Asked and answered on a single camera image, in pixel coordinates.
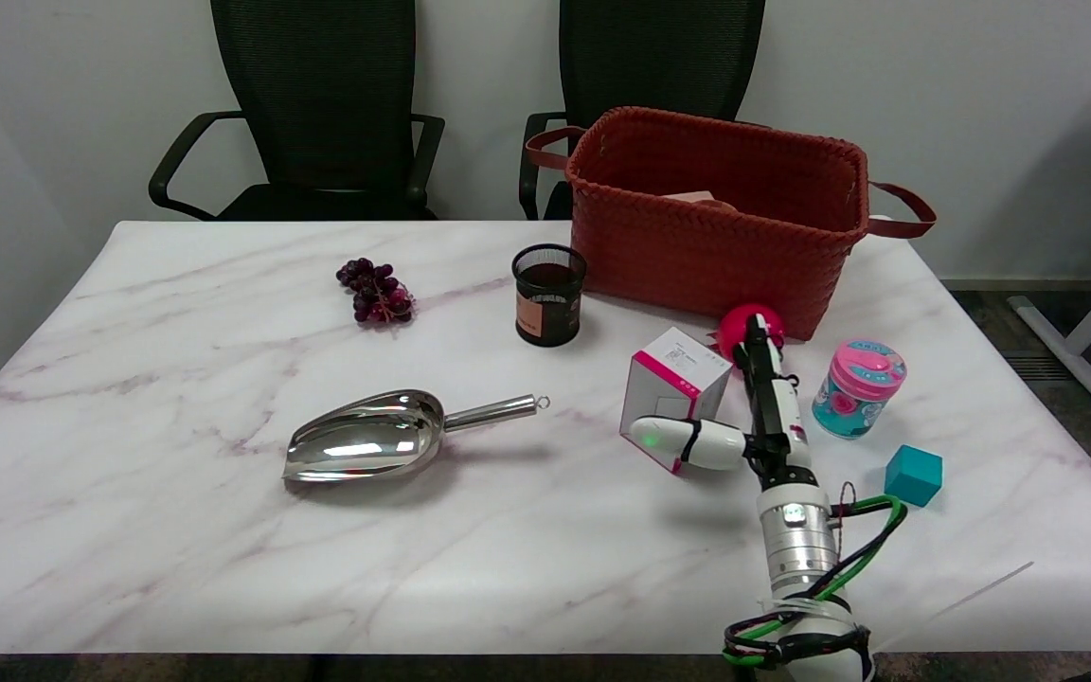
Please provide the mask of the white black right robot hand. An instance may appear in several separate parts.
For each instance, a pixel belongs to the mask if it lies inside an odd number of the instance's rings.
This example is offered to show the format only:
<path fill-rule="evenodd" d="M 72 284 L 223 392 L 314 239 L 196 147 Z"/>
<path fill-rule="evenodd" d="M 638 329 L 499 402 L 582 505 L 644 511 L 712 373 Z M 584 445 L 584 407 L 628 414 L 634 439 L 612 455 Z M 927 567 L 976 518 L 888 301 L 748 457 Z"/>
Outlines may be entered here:
<path fill-rule="evenodd" d="M 818 487 L 801 426 L 798 378 L 782 372 L 782 325 L 771 308 L 740 306 L 714 347 L 678 328 L 633 354 L 619 433 L 672 475 L 692 469 L 757 475 L 762 488 Z M 716 422 L 732 372 L 742 376 L 752 428 Z"/>

